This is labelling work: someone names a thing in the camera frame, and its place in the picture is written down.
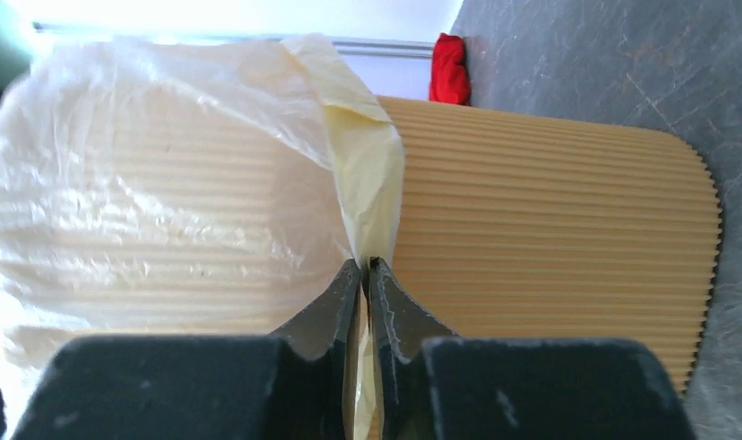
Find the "translucent white trash bag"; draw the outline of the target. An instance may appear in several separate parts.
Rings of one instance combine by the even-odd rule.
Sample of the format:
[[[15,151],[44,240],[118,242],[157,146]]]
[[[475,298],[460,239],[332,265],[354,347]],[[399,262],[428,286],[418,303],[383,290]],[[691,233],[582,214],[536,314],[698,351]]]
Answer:
[[[73,339],[266,333],[389,258],[403,176],[321,35],[59,46],[0,103],[3,437]]]

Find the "yellow plastic trash bin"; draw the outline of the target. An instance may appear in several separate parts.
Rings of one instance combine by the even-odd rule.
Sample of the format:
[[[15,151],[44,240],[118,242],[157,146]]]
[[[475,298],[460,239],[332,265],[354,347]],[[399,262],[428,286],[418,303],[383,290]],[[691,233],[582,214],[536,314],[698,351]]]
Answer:
[[[701,156],[628,126],[382,97],[405,150],[393,273],[463,336],[616,336],[685,391],[719,253]]]

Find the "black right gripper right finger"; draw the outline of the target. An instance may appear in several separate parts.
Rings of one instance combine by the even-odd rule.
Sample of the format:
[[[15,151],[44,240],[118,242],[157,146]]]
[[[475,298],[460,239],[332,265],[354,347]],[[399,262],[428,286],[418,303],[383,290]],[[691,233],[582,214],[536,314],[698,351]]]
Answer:
[[[368,264],[383,439],[692,439],[659,360],[612,337],[468,338]]]

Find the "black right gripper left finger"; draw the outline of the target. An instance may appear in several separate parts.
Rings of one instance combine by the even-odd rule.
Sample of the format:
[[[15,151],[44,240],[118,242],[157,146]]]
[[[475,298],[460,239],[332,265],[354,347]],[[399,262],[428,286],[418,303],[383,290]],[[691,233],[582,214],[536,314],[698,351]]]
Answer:
[[[98,335],[50,362],[16,439],[347,439],[361,274],[267,335]]]

